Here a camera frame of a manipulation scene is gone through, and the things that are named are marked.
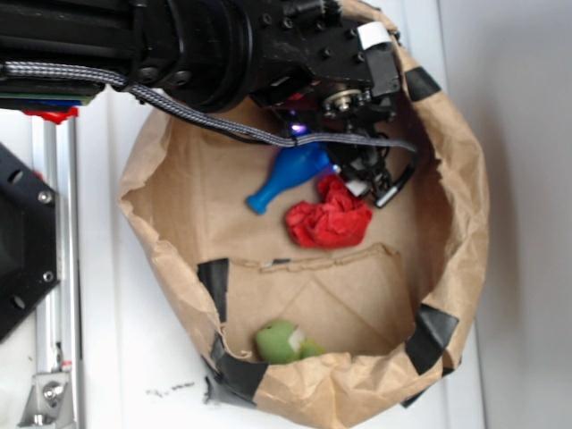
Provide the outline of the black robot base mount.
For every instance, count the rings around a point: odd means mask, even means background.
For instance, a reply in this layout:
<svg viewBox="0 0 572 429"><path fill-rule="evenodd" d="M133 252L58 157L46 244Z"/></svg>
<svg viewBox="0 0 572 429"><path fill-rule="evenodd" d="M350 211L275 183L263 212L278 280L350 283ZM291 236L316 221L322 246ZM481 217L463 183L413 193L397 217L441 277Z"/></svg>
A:
<svg viewBox="0 0 572 429"><path fill-rule="evenodd" d="M1 340L58 283L57 193L1 146Z"/></svg>

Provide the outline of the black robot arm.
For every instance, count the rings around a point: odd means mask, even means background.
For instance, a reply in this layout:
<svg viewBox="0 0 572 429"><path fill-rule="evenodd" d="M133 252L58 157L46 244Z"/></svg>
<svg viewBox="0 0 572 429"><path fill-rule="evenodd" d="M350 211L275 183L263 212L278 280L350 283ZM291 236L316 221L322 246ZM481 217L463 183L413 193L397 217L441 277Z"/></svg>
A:
<svg viewBox="0 0 572 429"><path fill-rule="evenodd" d="M338 1L4 1L1 106L69 112L105 87L159 88L203 114L246 98L272 110L290 137L328 139L326 153L358 195L402 189L391 142L400 76L384 29L372 38Z"/></svg>

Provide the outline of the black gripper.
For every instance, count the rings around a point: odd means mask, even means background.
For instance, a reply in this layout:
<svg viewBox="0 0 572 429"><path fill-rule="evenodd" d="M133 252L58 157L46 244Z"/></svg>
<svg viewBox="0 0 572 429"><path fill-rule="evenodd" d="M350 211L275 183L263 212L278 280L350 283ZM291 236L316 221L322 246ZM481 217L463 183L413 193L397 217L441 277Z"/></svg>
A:
<svg viewBox="0 0 572 429"><path fill-rule="evenodd" d="M338 1L246 1L257 74L248 94L311 132L365 133L397 114L401 91L390 35L381 23L346 18ZM393 188L389 147L328 144L354 197Z"/></svg>

